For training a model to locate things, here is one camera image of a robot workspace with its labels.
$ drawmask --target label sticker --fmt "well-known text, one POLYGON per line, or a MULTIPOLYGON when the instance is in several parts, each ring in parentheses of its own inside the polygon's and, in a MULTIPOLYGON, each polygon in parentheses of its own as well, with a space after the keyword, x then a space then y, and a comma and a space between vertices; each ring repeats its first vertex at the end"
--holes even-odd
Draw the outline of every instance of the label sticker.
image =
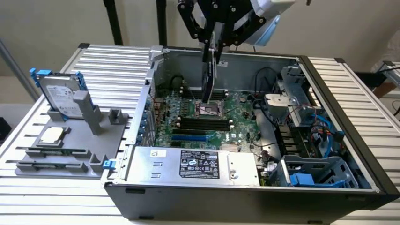
POLYGON ((219 153, 180 151, 180 176, 183 178, 219 179, 219 153))
POLYGON ((166 149, 152 149, 150 151, 151 157, 167 157, 167 150, 166 149))
POLYGON ((218 64, 219 67, 227 67, 228 66, 228 62, 227 61, 220 61, 218 64))
POLYGON ((68 117, 82 117, 79 105, 74 102, 74 92, 66 86, 47 86, 51 99, 56 104, 55 107, 68 117))

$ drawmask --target wall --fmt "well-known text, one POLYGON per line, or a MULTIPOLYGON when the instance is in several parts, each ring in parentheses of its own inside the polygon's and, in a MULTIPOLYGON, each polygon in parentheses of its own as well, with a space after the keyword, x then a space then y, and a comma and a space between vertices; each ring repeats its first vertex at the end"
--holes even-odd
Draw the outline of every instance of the wall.
MULTIPOLYGON (((116 2, 124 43, 158 44, 155 0, 116 2)), ((196 47, 176 2, 168 0, 170 45, 196 47)), ((114 44, 102 0, 0 0, 0 5, 0 38, 23 71, 60 70, 82 42, 114 44)), ((399 8, 399 0, 315 0, 310 7, 298 0, 283 14, 268 46, 258 51, 343 57, 355 70, 370 70, 399 29, 399 8)), ((0 75, 10 74, 0 62, 0 75)))
MULTIPOLYGON (((168 0, 168 44, 196 47, 176 10, 168 0)), ((155 1, 123 0, 131 45, 151 46, 159 42, 155 1)), ((379 60, 387 42, 400 27, 398 0, 306 0, 282 16, 280 25, 260 52, 342 57, 356 70, 370 70, 379 60)), ((250 46, 239 50, 252 51, 250 46)))

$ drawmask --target blue latch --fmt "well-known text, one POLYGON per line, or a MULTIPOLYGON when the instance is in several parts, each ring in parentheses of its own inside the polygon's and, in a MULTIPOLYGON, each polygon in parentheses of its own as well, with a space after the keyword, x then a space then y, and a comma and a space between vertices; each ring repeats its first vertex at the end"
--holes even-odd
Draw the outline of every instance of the blue latch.
POLYGON ((40 88, 40 83, 39 83, 39 80, 38 80, 38 76, 48 76, 48 75, 52 74, 52 71, 42 69, 39 72, 36 72, 36 68, 32 68, 32 69, 30 69, 30 73, 31 73, 31 77, 35 81, 36 86, 40 88))
POLYGON ((111 160, 104 161, 103 169, 104 170, 115 170, 116 163, 118 163, 116 161, 111 161, 111 160))
POLYGON ((290 180, 294 186, 315 186, 312 175, 310 173, 295 173, 290 176, 290 180))

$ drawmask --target metal slotted surface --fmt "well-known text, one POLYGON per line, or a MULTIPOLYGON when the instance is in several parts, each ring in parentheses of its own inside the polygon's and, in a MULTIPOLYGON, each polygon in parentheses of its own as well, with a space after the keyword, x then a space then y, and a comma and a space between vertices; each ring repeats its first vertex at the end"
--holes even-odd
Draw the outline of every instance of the metal slotted surface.
MULTIPOLYGON (((147 71, 150 49, 91 45, 87 50, 78 50, 63 72, 82 71, 86 75, 95 104, 102 110, 120 107, 135 116, 135 103, 139 97, 140 82, 147 71)), ((324 64, 335 66, 330 60, 324 64)), ((35 141, 50 117, 44 97, 40 97, 22 123, 0 148, 0 225, 110 225, 147 224, 146 221, 128 221, 110 199, 99 180, 44 179, 16 176, 14 169, 24 156, 26 147, 35 141)), ((371 110, 350 109, 355 115, 363 112, 366 118, 371 110)), ((379 111, 372 118, 383 119, 379 111)), ((396 161, 399 152, 391 146, 372 148, 378 157, 396 161)), ((388 172, 392 181, 400 185, 400 171, 388 172)), ((390 203, 376 211, 356 211, 334 225, 396 225, 400 220, 400 202, 390 203)), ((191 224, 188 222, 158 222, 151 224, 191 224)), ((222 223, 194 223, 198 225, 222 223)))
POLYGON ((346 64, 338 63, 335 59, 322 58, 311 58, 311 62, 383 169, 388 173, 398 189, 400 189, 399 121, 394 118, 371 91, 368 91, 368 88, 346 64))

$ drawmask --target blue pcie slot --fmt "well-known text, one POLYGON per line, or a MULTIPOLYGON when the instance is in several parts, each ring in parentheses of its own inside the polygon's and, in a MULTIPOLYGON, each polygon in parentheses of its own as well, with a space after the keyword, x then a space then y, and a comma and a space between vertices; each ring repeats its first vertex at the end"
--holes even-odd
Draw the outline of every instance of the blue pcie slot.
POLYGON ((175 141, 192 141, 192 142, 206 142, 206 135, 172 135, 172 140, 175 141))

